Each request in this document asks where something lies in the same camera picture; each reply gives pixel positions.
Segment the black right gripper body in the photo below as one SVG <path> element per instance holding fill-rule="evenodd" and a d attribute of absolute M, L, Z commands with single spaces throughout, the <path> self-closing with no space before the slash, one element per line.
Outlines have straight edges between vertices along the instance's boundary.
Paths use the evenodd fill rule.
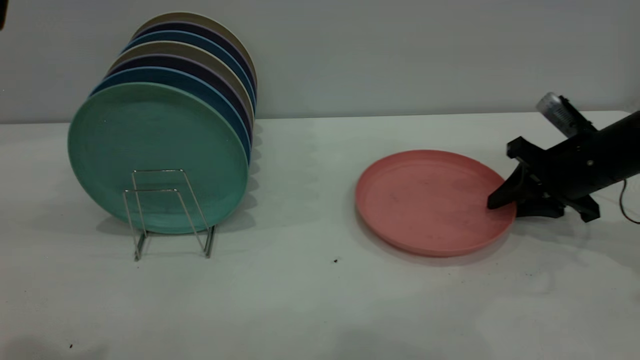
<path fill-rule="evenodd" d="M 601 216 L 592 193 L 638 175 L 640 116 L 633 112 L 597 131 L 583 131 L 544 149 L 523 137 L 506 154 L 528 169 L 535 193 L 547 193 L 589 223 Z"/>

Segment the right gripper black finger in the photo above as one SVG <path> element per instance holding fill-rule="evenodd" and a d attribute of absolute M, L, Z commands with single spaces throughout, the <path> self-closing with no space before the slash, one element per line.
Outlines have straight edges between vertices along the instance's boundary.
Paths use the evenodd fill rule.
<path fill-rule="evenodd" d="M 487 198 L 487 208 L 496 210 L 511 203 L 521 203 L 535 196 L 538 183 L 531 178 L 530 171 L 519 164 L 498 189 Z"/>
<path fill-rule="evenodd" d="M 560 218 L 566 205 L 547 193 L 522 193 L 518 196 L 518 218 Z"/>

